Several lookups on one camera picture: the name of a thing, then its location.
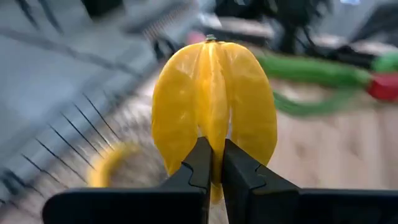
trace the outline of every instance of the yellow starfruit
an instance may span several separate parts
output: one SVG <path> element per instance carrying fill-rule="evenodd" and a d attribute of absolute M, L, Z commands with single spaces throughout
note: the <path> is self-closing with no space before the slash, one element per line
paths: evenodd
<path fill-rule="evenodd" d="M 229 128 L 231 140 L 266 166 L 277 142 L 276 110 L 266 74 L 239 44 L 207 40 L 182 48 L 156 83 L 152 137 L 172 175 L 193 149 L 200 130 L 214 152 L 213 203 L 223 195 L 221 166 Z"/>

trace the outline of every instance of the black object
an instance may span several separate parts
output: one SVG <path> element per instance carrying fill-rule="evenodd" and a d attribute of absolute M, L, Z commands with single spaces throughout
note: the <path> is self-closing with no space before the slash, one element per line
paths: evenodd
<path fill-rule="evenodd" d="M 225 41 L 225 42 L 247 42 L 250 44 L 253 44 L 258 47 L 262 48 L 268 48 L 268 41 L 270 39 L 260 36 L 260 35 L 251 35 L 251 34 L 243 34 L 239 32 L 233 32 L 229 30 L 221 30 L 221 29 L 216 29 L 212 27 L 206 27 L 204 29 L 204 33 L 206 35 L 212 34 L 215 37 L 217 37 L 217 40 L 219 41 Z"/>
<path fill-rule="evenodd" d="M 354 65 L 368 70 L 371 69 L 372 62 L 376 59 L 375 55 L 357 52 L 350 46 L 343 46 L 338 49 L 317 46 L 315 49 L 307 49 L 305 54 L 310 57 Z"/>
<path fill-rule="evenodd" d="M 181 168 L 151 189 L 75 189 L 44 205 L 45 224 L 207 223 L 211 147 L 199 138 Z"/>
<path fill-rule="evenodd" d="M 242 19 L 261 19 L 264 15 L 273 18 L 283 27 L 283 34 L 276 50 L 294 54 L 296 40 L 301 30 L 306 32 L 313 20 L 322 17 L 318 6 L 324 4 L 331 10 L 331 0 L 220 0 L 215 13 L 217 16 L 234 16 Z"/>
<path fill-rule="evenodd" d="M 300 189 L 226 141 L 223 188 L 230 224 L 392 224 L 398 191 Z"/>
<path fill-rule="evenodd" d="M 211 147 L 199 138 L 181 168 L 153 189 L 77 189 L 53 196 L 45 224 L 207 223 Z M 301 189 L 225 143 L 222 183 L 230 224 L 393 224 L 398 191 Z"/>
<path fill-rule="evenodd" d="M 9 169 L 3 169 L 1 171 L 0 182 L 6 187 L 11 195 L 17 195 L 26 186 L 24 181 Z"/>
<path fill-rule="evenodd" d="M 85 5 L 88 15 L 98 19 L 113 9 L 122 6 L 123 0 L 81 0 Z"/>
<path fill-rule="evenodd" d="M 170 58 L 178 50 L 177 44 L 174 44 L 171 40 L 166 37 L 158 37 L 154 41 L 154 51 L 157 60 L 163 58 Z"/>
<path fill-rule="evenodd" d="M 350 42 L 358 42 L 375 34 L 398 32 L 397 11 L 397 1 L 381 2 Z"/>
<path fill-rule="evenodd" d="M 39 24 L 37 23 L 36 19 L 33 17 L 32 15 L 32 8 L 31 6 L 28 4 L 28 2 L 26 0 L 16 0 L 16 2 L 18 3 L 19 7 L 21 8 L 21 10 L 24 12 L 26 18 L 28 18 L 29 22 L 36 28 L 36 29 L 40 29 Z M 44 14 L 47 17 L 47 19 L 49 20 L 49 22 L 51 23 L 51 25 L 59 32 L 59 33 L 63 33 L 63 30 L 60 26 L 60 24 L 58 23 L 57 19 L 55 18 L 54 14 L 52 13 L 52 10 L 49 6 L 49 3 L 47 2 L 47 0 L 38 0 L 38 2 L 40 3 L 40 5 L 43 8 Z"/>

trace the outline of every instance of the blurred background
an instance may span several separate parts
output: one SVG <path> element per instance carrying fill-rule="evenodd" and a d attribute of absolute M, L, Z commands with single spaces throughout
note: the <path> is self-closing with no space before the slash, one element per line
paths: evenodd
<path fill-rule="evenodd" d="M 105 144 L 123 132 L 120 123 L 141 119 L 120 118 L 120 111 L 143 114 L 142 120 L 149 122 L 159 69 L 193 30 L 245 43 L 254 52 L 268 49 L 333 60 L 342 60 L 337 50 L 347 52 L 347 47 L 362 58 L 397 50 L 395 1 L 286 1 L 296 6 L 289 9 L 292 12 L 301 12 L 299 2 L 304 2 L 319 14 L 316 19 L 297 19 L 294 26 L 308 31 L 293 29 L 294 37 L 286 35 L 286 24 L 291 24 L 281 17 L 302 17 L 277 14 L 285 9 L 277 2 L 0 0 L 0 166 L 2 178 L 18 180 L 15 192 L 0 184 L 0 202 L 6 208 L 0 223 L 41 222 L 43 202 L 63 190 L 43 187 L 43 173 L 54 174 L 67 188 L 85 185 L 56 174 L 52 164 L 62 163 L 57 155 L 62 161 L 61 155 L 70 151 L 90 160 L 80 141 Z M 314 53 L 305 47 L 312 41 L 328 48 Z M 352 62 L 366 67 L 364 63 Z M 300 100 L 327 95 L 323 88 L 275 80 L 272 87 Z M 279 143 L 269 167 L 301 187 L 396 189 L 396 114 L 393 106 L 305 119 L 279 113 Z M 120 133 L 103 134 L 105 141 L 97 127 L 113 130 L 107 119 L 113 116 L 120 118 L 114 123 Z M 89 162 L 79 165 L 82 159 L 67 157 L 72 164 L 68 169 L 84 177 Z M 23 196 L 14 199 L 21 192 Z"/>

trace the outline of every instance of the wooden surface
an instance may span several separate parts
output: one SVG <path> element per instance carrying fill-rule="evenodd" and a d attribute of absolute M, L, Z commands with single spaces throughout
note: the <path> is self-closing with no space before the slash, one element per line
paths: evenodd
<path fill-rule="evenodd" d="M 140 154 L 126 159 L 117 171 L 114 185 L 150 187 L 167 177 L 150 137 L 150 105 L 156 79 L 154 76 L 142 85 L 120 109 L 106 118 L 123 141 L 132 140 L 142 147 Z M 273 81 L 272 87 L 301 100 L 325 94 L 316 86 Z M 282 177 L 300 187 L 398 189 L 397 108 L 365 107 L 307 119 L 282 113 L 277 117 L 279 140 L 269 167 Z M 104 124 L 99 130 L 111 144 L 117 141 Z M 107 146 L 93 130 L 89 142 L 95 148 Z M 92 159 L 99 156 L 87 142 L 81 142 L 79 150 Z M 84 177 L 90 165 L 72 152 L 62 159 L 67 166 L 62 162 L 54 164 L 26 194 L 7 205 L 1 214 L 1 224 L 40 223 L 40 210 L 47 198 L 66 188 L 85 185 L 76 173 Z M 224 205 L 212 206 L 210 223 L 227 223 Z"/>

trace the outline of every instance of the yellow ring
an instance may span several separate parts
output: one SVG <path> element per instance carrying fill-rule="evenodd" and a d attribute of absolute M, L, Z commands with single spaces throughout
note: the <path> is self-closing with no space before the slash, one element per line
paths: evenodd
<path fill-rule="evenodd" d="M 138 151 L 135 144 L 125 142 L 114 146 L 113 149 L 105 149 L 105 153 L 103 153 L 105 156 L 99 156 L 95 159 L 94 169 L 88 171 L 89 187 L 110 187 L 113 171 L 126 156 Z"/>

